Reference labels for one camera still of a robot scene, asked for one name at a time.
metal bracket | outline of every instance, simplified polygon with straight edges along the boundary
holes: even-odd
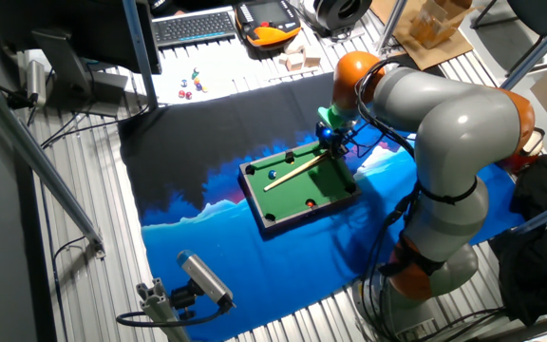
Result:
[[[177,311],[170,306],[170,298],[161,283],[160,278],[153,279],[153,287],[148,288],[144,283],[137,285],[137,293],[141,296],[141,309],[154,322],[178,322]],[[191,342],[184,327],[161,328],[168,339],[173,342]]]
[[[16,114],[8,108],[4,97],[0,94],[0,127],[5,136],[18,150],[22,158],[35,171],[41,181],[47,186],[54,198],[58,200],[69,217],[84,233],[85,237],[95,246],[97,256],[104,257],[104,243],[94,224],[85,213],[71,190],[66,186],[61,175],[50,162],[39,144],[33,139],[27,126],[19,120]]]

robotic arm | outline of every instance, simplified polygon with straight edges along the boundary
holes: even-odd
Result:
[[[366,52],[344,56],[334,74],[329,114],[350,129],[359,119],[356,88],[379,60]],[[381,269],[389,308],[417,307],[459,288],[477,270],[468,241],[488,212],[484,166],[511,156],[535,125],[529,102],[507,90],[447,80],[406,67],[378,71],[362,101],[389,127],[416,132],[417,198],[400,242]],[[392,324],[395,332],[403,324]]]

blue cloth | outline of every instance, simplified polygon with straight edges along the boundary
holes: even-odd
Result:
[[[372,141],[375,134],[365,129],[360,138]],[[384,216],[411,191],[416,176],[415,164],[404,151],[378,147],[367,160],[359,160],[355,148],[347,155],[347,163],[362,188],[360,199],[338,214],[280,236],[262,238],[245,199],[223,199],[207,204],[193,218],[142,228],[153,277],[161,277],[167,291],[186,284],[188,276],[176,257],[182,250],[191,250],[234,293],[237,308],[210,323],[188,327],[192,338],[220,341],[264,325],[331,294],[365,270],[368,250]],[[264,155],[283,149],[273,147]],[[211,177],[219,180],[225,172],[230,171],[221,165]],[[490,165],[479,177],[487,184],[490,208],[473,244],[522,222],[520,215],[508,212],[514,184],[507,174]],[[239,191],[237,182],[228,181],[226,186]],[[381,260],[389,256],[402,228],[402,220],[390,227]],[[200,297],[193,310],[206,316],[217,306]]]

white desk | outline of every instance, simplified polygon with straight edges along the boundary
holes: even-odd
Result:
[[[354,50],[374,53],[379,32],[383,25],[372,14],[361,20],[366,33],[349,42],[326,47],[319,43],[309,28],[300,33],[312,46],[322,52],[321,69],[301,76],[275,78],[283,74],[286,68],[272,58],[271,53],[261,54],[260,60],[247,57],[245,47],[238,39],[200,44],[190,47],[167,49],[161,54],[163,75],[156,81],[159,96],[172,93],[175,98],[180,90],[179,75],[176,67],[191,66],[197,63],[214,61],[213,66],[220,69],[216,83],[229,93],[250,91],[263,86],[273,86],[282,82],[291,82],[302,77],[325,72],[333,72],[340,57]],[[453,59],[441,65],[446,77],[487,86],[497,86],[486,66],[474,52]],[[122,68],[107,72],[128,75],[131,82],[129,90],[144,94],[140,76],[132,75]],[[206,69],[203,76],[209,77]],[[121,109],[120,117],[128,116]],[[70,120],[70,114],[49,116],[38,114],[35,125],[30,130],[38,142],[47,139],[62,124]],[[78,127],[110,122],[112,119],[80,115],[76,121]],[[139,216],[134,204],[125,165],[120,156],[120,138],[117,126],[87,130],[78,136],[67,136],[47,150],[48,156],[61,173],[69,188],[74,191],[90,219],[98,226],[104,238],[106,258],[103,261],[94,257],[83,257],[85,242],[75,245],[61,253],[57,259],[57,269],[61,278],[63,312],[69,341],[162,341],[165,336],[160,330],[133,329],[115,322],[117,314],[139,311],[139,297],[135,286],[140,282],[150,283],[151,273],[147,263],[145,248],[141,239]],[[82,234],[64,213],[61,206],[48,190],[42,198],[39,180],[36,179],[36,191],[41,217],[41,228],[46,253],[58,249],[64,243],[79,238]],[[45,208],[49,220],[46,220]],[[48,242],[51,236],[52,245]],[[435,300],[441,307],[441,314],[435,324],[438,327],[464,314],[483,309],[493,309],[501,305],[497,286],[498,263],[487,243],[476,247],[480,259],[480,268],[476,275],[459,290],[443,295]],[[50,288],[54,289],[52,265],[47,259]],[[52,303],[57,324],[59,340],[64,341],[62,317],[52,290]],[[433,332],[435,326],[425,327]],[[294,314],[276,320],[266,326],[243,333],[232,341],[365,341],[374,340],[371,328],[364,324],[352,304],[351,292],[340,289],[331,296]]]

chair leg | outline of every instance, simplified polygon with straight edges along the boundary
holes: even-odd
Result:
[[[484,15],[486,14],[486,12],[488,12],[492,7],[493,5],[495,5],[495,3],[498,2],[498,0],[491,0],[491,2],[489,3],[489,5],[487,5],[484,10],[482,11],[481,15],[479,15],[478,18],[476,18],[476,21],[474,21],[474,23],[472,23],[472,25],[470,26],[471,29],[479,29],[479,22],[482,20],[482,17],[484,17]]]
[[[510,69],[508,70],[508,73],[505,74],[505,77],[508,77],[508,76],[512,73],[512,71],[514,71],[514,69],[517,68],[517,67],[520,65],[520,63],[522,63],[522,61],[524,61],[524,59],[527,58],[527,56],[528,56],[531,52],[533,52],[533,50],[534,50],[535,48],[538,47],[538,45],[541,43],[541,41],[543,41],[543,38],[544,38],[543,36],[539,36],[539,38],[538,38],[538,40],[536,41],[536,43],[533,44],[533,46],[530,47],[529,50],[527,50],[527,52],[525,52],[525,53],[522,55],[522,57],[520,57],[520,59],[519,59],[516,63],[514,63],[514,65],[513,65],[512,67],[510,67]]]

